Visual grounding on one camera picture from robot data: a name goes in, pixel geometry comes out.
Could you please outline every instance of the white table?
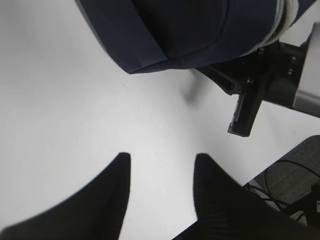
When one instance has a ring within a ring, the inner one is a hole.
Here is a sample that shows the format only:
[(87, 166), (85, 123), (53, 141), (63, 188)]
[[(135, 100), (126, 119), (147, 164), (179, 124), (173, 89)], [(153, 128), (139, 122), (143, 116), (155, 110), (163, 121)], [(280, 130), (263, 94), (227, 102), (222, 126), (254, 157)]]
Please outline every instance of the white table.
[[(205, 90), (190, 105), (194, 78)], [(320, 134), (320, 119), (268, 103), (249, 138), (228, 134), (236, 101), (188, 70), (126, 74), (72, 0), (0, 1), (0, 230), (65, 200), (123, 151), (132, 170), (120, 239), (172, 239), (196, 220), (197, 153), (244, 184)]]

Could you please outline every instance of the navy blue fabric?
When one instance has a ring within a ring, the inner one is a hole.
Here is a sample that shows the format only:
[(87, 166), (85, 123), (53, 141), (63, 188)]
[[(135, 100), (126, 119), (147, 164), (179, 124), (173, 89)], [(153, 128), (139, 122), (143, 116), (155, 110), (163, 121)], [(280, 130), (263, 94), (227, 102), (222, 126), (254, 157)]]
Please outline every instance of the navy blue fabric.
[(192, 69), (235, 59), (265, 38), (273, 27), (276, 11), (277, 0), (231, 0), (224, 24), (214, 42), (198, 51), (135, 73)]
[(127, 73), (167, 60), (131, 0), (80, 1), (97, 37)]
[(212, 44), (228, 14), (227, 0), (133, 0), (146, 27), (169, 59)]
[[(185, 32), (188, 28), (183, 26), (183, 18), (187, 22), (188, 15), (180, 15), (182, 10), (179, 11), (179, 9), (186, 7), (181, 0), (149, 0), (148, 4), (158, 4), (159, 1), (162, 2), (162, 6), (167, 4), (167, 9), (177, 9), (176, 17), (180, 18), (179, 23), (181, 23), (176, 24), (177, 31), (184, 31), (184, 36), (195, 34), (192, 29)], [(166, 69), (192, 69), (235, 59), (264, 39), (274, 24), (277, 10), (277, 0), (224, 0), (223, 4), (219, 0), (216, 7), (220, 8), (221, 14), (215, 18), (213, 15), (219, 11), (215, 9), (212, 12), (212, 18), (208, 18), (208, 21), (218, 22), (216, 25), (219, 26), (218, 30), (214, 29), (215, 36), (212, 37), (212, 41), (199, 44), (198, 48), (193, 46), (192, 51), (187, 49), (186, 54), (178, 54), (175, 57), (164, 53), (163, 50), (166, 49), (159, 45), (162, 42), (161, 39), (157, 39), (159, 36), (152, 35), (152, 29), (147, 28), (150, 28), (150, 22), (143, 22), (137, 13), (139, 1), (136, 0), (135, 5), (131, 0), (80, 0), (80, 2), (109, 55), (130, 74)], [(201, 9), (194, 8), (194, 11), (201, 11)], [(158, 12), (157, 15), (166, 18), (166, 9)], [(164, 20), (159, 24), (173, 25), (173, 20)], [(202, 28), (204, 25), (199, 23), (198, 27)], [(172, 44), (183, 46), (184, 39), (186, 37), (180, 40), (181, 43), (173, 42)]]

